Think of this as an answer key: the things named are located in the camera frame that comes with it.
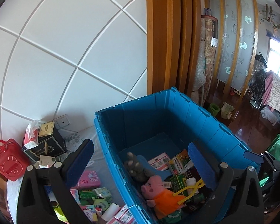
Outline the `pink pig plush orange dress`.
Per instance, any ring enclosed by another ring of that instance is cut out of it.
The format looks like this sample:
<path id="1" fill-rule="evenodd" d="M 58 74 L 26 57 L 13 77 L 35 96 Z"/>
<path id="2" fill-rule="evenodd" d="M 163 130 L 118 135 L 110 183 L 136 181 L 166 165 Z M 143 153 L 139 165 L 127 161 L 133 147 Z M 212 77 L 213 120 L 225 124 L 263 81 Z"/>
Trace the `pink pig plush orange dress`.
<path id="1" fill-rule="evenodd" d="M 178 204 L 179 201 L 184 199 L 184 196 L 174 196 L 174 192 L 164 187 L 162 178 L 158 175 L 150 177 L 141 186 L 141 193 L 146 199 L 147 205 L 154 209 L 159 220 L 184 207 L 182 203 Z"/>

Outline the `grey furry plush toy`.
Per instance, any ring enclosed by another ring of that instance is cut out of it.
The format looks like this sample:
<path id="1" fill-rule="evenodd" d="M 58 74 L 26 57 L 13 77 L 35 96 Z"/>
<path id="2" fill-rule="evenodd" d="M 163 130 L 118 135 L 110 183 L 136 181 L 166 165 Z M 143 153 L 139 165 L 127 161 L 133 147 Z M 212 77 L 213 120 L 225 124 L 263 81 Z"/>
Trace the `grey furry plush toy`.
<path id="1" fill-rule="evenodd" d="M 125 161 L 124 166 L 130 176 L 139 183 L 146 183 L 154 175 L 153 172 L 140 164 L 132 152 L 127 153 L 127 161 Z"/>

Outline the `red plastic toy suitcase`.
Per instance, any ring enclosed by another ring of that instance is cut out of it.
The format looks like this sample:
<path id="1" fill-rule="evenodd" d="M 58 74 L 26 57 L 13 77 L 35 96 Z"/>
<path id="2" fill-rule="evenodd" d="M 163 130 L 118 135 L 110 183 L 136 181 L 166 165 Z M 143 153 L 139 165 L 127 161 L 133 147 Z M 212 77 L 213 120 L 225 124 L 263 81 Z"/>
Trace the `red plastic toy suitcase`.
<path id="1" fill-rule="evenodd" d="M 0 140 L 0 173 L 10 181 L 22 177 L 30 160 L 21 150 L 21 146 L 14 140 Z"/>

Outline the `dark green can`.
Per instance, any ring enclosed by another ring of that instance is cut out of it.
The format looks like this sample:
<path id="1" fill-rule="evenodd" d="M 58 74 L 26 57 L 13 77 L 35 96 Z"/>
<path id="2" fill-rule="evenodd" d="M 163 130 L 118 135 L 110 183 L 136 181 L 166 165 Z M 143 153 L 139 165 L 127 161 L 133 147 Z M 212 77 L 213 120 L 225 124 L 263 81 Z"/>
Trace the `dark green can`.
<path id="1" fill-rule="evenodd" d="M 96 192 L 94 190 L 79 190 L 80 200 L 93 200 L 97 199 Z"/>

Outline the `Kotex mini pad pack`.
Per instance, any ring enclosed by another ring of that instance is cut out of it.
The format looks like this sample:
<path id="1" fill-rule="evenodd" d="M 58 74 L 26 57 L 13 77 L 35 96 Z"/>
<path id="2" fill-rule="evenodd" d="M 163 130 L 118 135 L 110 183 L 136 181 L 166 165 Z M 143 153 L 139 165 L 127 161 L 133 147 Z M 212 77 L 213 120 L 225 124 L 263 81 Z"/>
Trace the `Kotex mini pad pack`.
<path id="1" fill-rule="evenodd" d="M 84 214 L 87 216 L 87 218 L 93 222 L 97 223 L 98 222 L 98 217 L 95 212 L 95 206 L 94 205 L 85 205 L 85 206 L 80 206 L 80 208 L 83 210 Z"/>

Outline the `pink floral tissue pack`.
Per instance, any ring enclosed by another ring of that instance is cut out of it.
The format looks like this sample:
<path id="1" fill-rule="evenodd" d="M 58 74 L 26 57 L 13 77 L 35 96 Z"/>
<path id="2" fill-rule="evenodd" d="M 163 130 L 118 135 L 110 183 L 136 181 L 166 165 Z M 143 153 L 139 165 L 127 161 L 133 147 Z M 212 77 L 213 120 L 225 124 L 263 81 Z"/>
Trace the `pink floral tissue pack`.
<path id="1" fill-rule="evenodd" d="M 78 190 L 98 188 L 101 185 L 100 178 L 96 171 L 85 170 L 80 176 L 75 188 Z"/>

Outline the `black gift box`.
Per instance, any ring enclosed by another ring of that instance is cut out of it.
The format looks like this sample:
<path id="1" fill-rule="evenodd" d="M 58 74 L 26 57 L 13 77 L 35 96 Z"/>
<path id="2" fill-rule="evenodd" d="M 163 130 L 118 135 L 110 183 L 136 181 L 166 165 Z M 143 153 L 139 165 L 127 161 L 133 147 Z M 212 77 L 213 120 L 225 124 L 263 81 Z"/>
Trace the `black gift box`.
<path id="1" fill-rule="evenodd" d="M 22 151 L 32 161 L 36 162 L 40 159 L 41 155 L 58 157 L 67 152 L 67 148 L 63 137 L 60 135 L 56 127 L 54 127 L 52 135 L 38 138 L 37 147 L 27 149 L 25 146 L 22 146 Z"/>

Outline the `red white tissue packet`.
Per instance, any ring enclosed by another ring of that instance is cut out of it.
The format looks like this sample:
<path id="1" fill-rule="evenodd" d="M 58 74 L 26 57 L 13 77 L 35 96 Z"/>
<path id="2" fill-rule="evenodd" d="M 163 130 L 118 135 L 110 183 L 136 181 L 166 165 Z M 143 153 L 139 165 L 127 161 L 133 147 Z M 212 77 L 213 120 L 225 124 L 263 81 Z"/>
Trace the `red white tissue packet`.
<path id="1" fill-rule="evenodd" d="M 24 136 L 24 147 L 28 150 L 38 146 L 39 120 L 29 123 Z"/>

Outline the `green rolled mat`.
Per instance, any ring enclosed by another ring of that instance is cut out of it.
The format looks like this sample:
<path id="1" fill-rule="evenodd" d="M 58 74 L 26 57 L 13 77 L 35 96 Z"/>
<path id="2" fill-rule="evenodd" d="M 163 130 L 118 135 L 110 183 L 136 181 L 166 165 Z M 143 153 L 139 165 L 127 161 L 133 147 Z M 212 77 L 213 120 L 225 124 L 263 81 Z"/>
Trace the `green rolled mat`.
<path id="1" fill-rule="evenodd" d="M 220 107 L 215 103 L 211 103 L 209 106 L 209 111 L 213 117 L 216 117 L 217 114 L 220 112 Z"/>

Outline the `green one-eyed monster plush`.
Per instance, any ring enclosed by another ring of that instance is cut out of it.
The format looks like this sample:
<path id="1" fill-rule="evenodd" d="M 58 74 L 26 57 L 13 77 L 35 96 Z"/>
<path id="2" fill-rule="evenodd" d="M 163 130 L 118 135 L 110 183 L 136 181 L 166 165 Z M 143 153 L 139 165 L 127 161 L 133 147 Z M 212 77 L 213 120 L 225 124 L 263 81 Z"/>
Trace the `green one-eyed monster plush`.
<path id="1" fill-rule="evenodd" d="M 95 208 L 101 208 L 102 212 L 105 212 L 111 205 L 111 203 L 108 202 L 106 199 L 93 197 L 92 200 L 94 202 Z"/>

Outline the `blue plastic storage crate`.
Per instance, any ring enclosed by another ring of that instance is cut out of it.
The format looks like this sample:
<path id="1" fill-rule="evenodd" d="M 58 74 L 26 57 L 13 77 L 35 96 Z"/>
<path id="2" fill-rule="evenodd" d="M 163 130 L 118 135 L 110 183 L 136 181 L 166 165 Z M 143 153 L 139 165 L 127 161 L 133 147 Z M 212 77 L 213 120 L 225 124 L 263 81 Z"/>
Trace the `blue plastic storage crate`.
<path id="1" fill-rule="evenodd" d="M 162 153 L 174 157 L 195 142 L 232 168 L 260 168 L 244 157 L 249 150 L 244 142 L 176 88 L 102 109 L 94 124 L 112 178 L 137 223 L 157 223 L 157 217 L 124 166 L 128 152 L 146 160 Z"/>

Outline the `white paper roll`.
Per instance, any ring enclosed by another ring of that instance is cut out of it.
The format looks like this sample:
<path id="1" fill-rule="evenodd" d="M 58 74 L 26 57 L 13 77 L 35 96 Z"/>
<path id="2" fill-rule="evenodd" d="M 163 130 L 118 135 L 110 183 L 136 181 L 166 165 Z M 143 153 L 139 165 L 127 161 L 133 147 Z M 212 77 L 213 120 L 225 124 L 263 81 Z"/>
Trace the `white paper roll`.
<path id="1" fill-rule="evenodd" d="M 121 206 L 112 203 L 109 208 L 102 214 L 102 219 L 106 222 L 110 221 L 121 209 Z"/>

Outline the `gold small box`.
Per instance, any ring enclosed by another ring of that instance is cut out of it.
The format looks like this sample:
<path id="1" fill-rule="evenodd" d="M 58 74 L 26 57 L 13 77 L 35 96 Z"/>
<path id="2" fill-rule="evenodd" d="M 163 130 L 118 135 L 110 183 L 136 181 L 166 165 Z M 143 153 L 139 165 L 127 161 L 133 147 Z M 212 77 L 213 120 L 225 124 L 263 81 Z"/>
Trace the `gold small box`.
<path id="1" fill-rule="evenodd" d="M 55 127 L 55 123 L 52 121 L 52 122 L 48 122 L 48 123 L 45 123 L 45 124 L 42 124 L 40 126 L 40 130 L 39 130 L 39 134 L 38 136 L 39 137 L 44 137 L 44 136 L 50 136 L 53 134 L 53 130 L 54 130 L 54 127 Z"/>

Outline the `rolled patterned carpet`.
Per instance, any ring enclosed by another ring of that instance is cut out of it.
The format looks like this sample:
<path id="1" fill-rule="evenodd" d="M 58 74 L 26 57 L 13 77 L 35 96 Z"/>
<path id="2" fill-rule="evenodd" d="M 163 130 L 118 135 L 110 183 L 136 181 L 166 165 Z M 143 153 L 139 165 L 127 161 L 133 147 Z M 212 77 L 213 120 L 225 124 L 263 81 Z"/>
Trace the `rolled patterned carpet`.
<path id="1" fill-rule="evenodd" d="M 199 50 L 191 97 L 203 106 L 210 90 L 217 50 L 218 20 L 211 15 L 201 16 Z"/>

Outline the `wall socket plate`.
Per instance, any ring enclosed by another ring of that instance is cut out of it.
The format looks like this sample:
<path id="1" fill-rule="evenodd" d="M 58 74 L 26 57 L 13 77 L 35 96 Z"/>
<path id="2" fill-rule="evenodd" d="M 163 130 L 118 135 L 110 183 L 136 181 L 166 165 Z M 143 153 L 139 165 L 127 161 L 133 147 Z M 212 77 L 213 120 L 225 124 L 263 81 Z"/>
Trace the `wall socket plate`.
<path id="1" fill-rule="evenodd" d="M 62 116 L 56 118 L 54 121 L 58 128 L 65 128 L 66 126 L 70 125 L 70 121 L 69 121 L 67 115 L 62 115 Z"/>

